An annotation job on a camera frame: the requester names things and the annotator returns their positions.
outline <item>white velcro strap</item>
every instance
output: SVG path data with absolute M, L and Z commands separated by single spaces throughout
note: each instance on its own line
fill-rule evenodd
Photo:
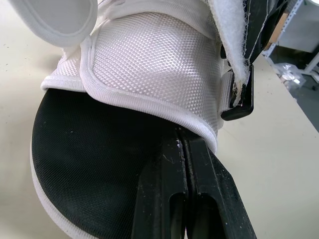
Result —
M 233 79 L 234 73 L 232 71 L 226 72 L 221 78 L 218 109 L 219 114 L 222 114 L 223 112 L 230 109 L 229 105 L 231 100 L 231 89 Z
M 244 58 L 246 20 L 242 0 L 208 0 L 219 36 L 223 42 L 227 59 L 234 71 L 236 106 L 241 97 L 243 85 L 248 83 L 249 70 Z
M 35 35 L 59 47 L 80 44 L 97 19 L 97 0 L 9 1 Z

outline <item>white mesh fabric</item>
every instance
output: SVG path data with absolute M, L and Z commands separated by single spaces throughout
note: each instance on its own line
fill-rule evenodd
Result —
M 216 151 L 222 64 L 214 39 L 146 12 L 105 22 L 81 48 L 91 97 L 178 123 Z
M 63 89 L 70 91 L 85 92 L 80 78 L 80 60 L 81 50 L 78 47 L 69 56 L 64 53 L 64 56 L 59 61 L 58 66 L 51 75 L 45 77 L 41 84 L 41 88 Z

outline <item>white fabric padding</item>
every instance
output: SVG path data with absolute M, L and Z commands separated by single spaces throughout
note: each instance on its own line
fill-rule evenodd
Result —
M 175 122 L 216 152 L 222 61 L 214 39 L 146 12 L 106 21 L 81 49 L 80 76 L 91 97 Z
M 97 19 L 97 0 L 9 1 L 35 35 L 59 47 L 80 44 Z
M 240 101 L 242 86 L 249 78 L 248 66 L 244 58 L 245 12 L 242 0 L 208 0 L 213 17 L 223 42 L 227 59 L 235 74 L 236 100 Z
M 53 73 L 45 77 L 41 84 L 43 90 L 49 88 L 85 92 L 80 78 L 81 49 L 78 47 L 72 53 L 64 53 Z

